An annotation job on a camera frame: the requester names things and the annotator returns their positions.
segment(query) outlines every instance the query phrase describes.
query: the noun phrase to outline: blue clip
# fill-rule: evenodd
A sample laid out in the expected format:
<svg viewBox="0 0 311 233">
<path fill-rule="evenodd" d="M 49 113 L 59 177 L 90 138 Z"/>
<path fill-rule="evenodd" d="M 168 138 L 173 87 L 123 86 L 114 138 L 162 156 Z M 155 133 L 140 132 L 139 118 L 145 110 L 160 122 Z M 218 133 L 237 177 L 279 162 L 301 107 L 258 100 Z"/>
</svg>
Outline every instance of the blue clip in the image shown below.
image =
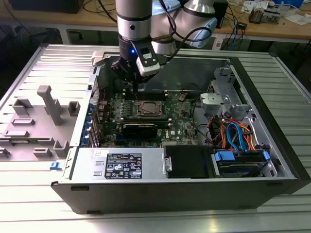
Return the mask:
<svg viewBox="0 0 311 233">
<path fill-rule="evenodd" d="M 86 144 L 88 142 L 88 138 L 82 137 L 80 138 L 80 143 Z"/>
<path fill-rule="evenodd" d="M 216 161 L 220 160 L 235 160 L 234 154 L 231 151 L 218 151 L 215 154 Z"/>
<path fill-rule="evenodd" d="M 242 134 L 242 130 L 240 129 L 240 127 L 238 126 L 237 123 L 230 123 L 227 126 L 227 138 L 228 138 L 228 142 L 233 146 L 233 148 L 235 149 L 236 152 L 239 152 L 239 148 L 232 142 L 231 140 L 231 136 L 230 136 L 230 129 L 231 127 L 234 126 L 235 128 L 237 128 L 238 130 L 238 135 L 239 135 L 239 141 L 240 141 L 240 146 L 241 149 L 245 152 L 248 152 L 248 149 L 243 141 L 243 134 Z"/>
<path fill-rule="evenodd" d="M 83 125 L 83 129 L 84 129 L 84 130 L 87 130 L 90 126 L 91 126 L 91 125 L 90 125 L 89 123 L 85 123 L 85 124 Z"/>
<path fill-rule="evenodd" d="M 86 116 L 85 122 L 86 123 L 90 123 L 92 120 L 92 118 L 90 116 Z"/>
<path fill-rule="evenodd" d="M 90 112 L 93 112 L 93 111 L 95 110 L 95 106 L 94 106 L 93 104 L 89 103 L 89 104 L 88 104 L 88 110 L 89 110 Z"/>
<path fill-rule="evenodd" d="M 60 162 L 53 162 L 50 166 L 50 170 L 62 170 L 62 164 Z"/>
<path fill-rule="evenodd" d="M 82 130 L 82 136 L 88 135 L 88 132 L 86 130 Z"/>
<path fill-rule="evenodd" d="M 269 155 L 269 153 L 268 153 L 267 151 L 264 151 L 264 152 L 263 152 L 263 156 L 264 156 L 264 158 L 265 158 L 266 160 L 270 160 L 270 155 Z"/>
</svg>

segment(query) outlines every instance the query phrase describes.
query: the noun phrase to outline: power supply label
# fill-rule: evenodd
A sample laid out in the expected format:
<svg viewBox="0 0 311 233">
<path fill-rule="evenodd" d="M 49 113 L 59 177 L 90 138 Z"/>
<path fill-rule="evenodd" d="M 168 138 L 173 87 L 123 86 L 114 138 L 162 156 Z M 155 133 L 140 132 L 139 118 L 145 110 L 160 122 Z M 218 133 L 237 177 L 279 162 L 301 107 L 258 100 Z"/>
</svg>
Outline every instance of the power supply label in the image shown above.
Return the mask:
<svg viewBox="0 0 311 233">
<path fill-rule="evenodd" d="M 141 179 L 141 154 L 108 154 L 106 179 Z"/>
</svg>

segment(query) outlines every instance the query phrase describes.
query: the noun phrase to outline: aluminum workbench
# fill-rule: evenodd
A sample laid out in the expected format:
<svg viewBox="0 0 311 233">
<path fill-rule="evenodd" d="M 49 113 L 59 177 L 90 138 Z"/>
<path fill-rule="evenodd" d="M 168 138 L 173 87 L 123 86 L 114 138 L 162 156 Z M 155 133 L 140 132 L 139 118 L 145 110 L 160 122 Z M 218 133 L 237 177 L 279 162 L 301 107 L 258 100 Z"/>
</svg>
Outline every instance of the aluminum workbench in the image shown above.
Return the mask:
<svg viewBox="0 0 311 233">
<path fill-rule="evenodd" d="M 43 105 L 40 85 L 52 87 L 61 105 L 79 101 L 93 73 L 91 57 L 101 46 L 49 45 L 32 56 L 0 101 L 0 133 L 17 98 Z M 311 95 L 268 53 L 187 50 L 200 55 L 230 53 L 239 58 L 304 167 L 311 174 Z M 121 215 L 78 215 L 51 189 L 61 172 L 51 161 L 0 162 L 1 232 L 311 232 L 311 186 L 272 199 L 256 210 Z"/>
</svg>

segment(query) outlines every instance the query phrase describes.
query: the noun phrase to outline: motherboard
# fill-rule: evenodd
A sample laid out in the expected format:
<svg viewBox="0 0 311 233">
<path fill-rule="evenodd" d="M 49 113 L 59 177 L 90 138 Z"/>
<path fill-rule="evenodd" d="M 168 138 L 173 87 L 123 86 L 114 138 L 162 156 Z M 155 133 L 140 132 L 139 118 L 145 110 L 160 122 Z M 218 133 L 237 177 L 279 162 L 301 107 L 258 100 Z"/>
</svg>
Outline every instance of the motherboard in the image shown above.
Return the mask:
<svg viewBox="0 0 311 233">
<path fill-rule="evenodd" d="M 139 96 L 116 93 L 105 102 L 101 147 L 198 145 L 191 119 L 193 100 L 180 101 L 180 93 Z"/>
</svg>

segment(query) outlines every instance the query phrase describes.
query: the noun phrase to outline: wooden table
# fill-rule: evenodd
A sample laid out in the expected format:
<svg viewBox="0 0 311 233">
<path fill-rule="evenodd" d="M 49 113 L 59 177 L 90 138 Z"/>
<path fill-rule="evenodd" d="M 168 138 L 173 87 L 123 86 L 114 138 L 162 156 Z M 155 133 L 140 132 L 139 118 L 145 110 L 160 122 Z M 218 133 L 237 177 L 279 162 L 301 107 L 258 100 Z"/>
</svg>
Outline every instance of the wooden table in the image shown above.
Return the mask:
<svg viewBox="0 0 311 233">
<path fill-rule="evenodd" d="M 254 24 L 248 22 L 248 13 L 241 12 L 242 6 L 231 6 L 233 14 L 238 18 L 238 21 L 246 23 L 246 31 L 243 36 L 244 39 L 249 40 L 263 40 L 263 41 L 277 41 L 277 42 L 293 42 L 293 43 L 308 43 L 311 39 L 311 23 L 305 25 L 298 25 L 287 19 L 281 17 L 278 24 L 274 23 L 260 23 Z M 306 11 L 311 12 L 311 5 L 303 4 L 297 14 L 304 15 Z M 224 20 L 222 28 L 214 31 L 214 49 L 219 49 L 223 39 L 232 33 L 232 28 L 228 20 Z"/>
<path fill-rule="evenodd" d="M 3 3 L 0 0 L 0 22 L 3 25 L 19 25 L 19 23 L 12 18 Z M 87 12 L 81 9 L 77 14 L 65 14 L 54 12 L 38 12 L 38 11 L 15 11 L 12 9 L 8 0 L 5 0 L 13 15 L 27 27 L 45 27 L 57 28 L 60 31 L 64 44 L 70 44 L 70 37 L 68 35 L 69 29 L 76 30 L 96 30 L 96 31 L 117 31 L 117 25 L 111 21 L 107 16 L 97 13 Z M 105 0 L 105 4 L 113 3 L 114 0 Z M 90 2 L 87 9 L 94 11 L 94 2 Z M 107 9 L 115 8 L 114 5 L 107 6 Z M 231 7 L 234 15 L 239 18 L 239 21 L 247 23 L 244 39 L 250 40 L 265 40 L 265 41 L 279 41 L 279 42 L 294 42 L 294 43 L 308 43 L 311 39 L 311 24 L 300 26 L 281 18 L 278 24 L 261 23 L 253 24 L 248 22 L 248 13 L 241 13 L 241 6 Z M 301 7 L 304 11 L 311 11 L 311 6 L 303 4 Z M 112 16 L 116 18 L 116 11 L 111 12 Z M 218 50 L 223 39 L 229 37 L 232 29 L 229 22 L 225 20 L 220 29 L 214 31 L 213 37 L 216 37 L 213 49 Z"/>
</svg>

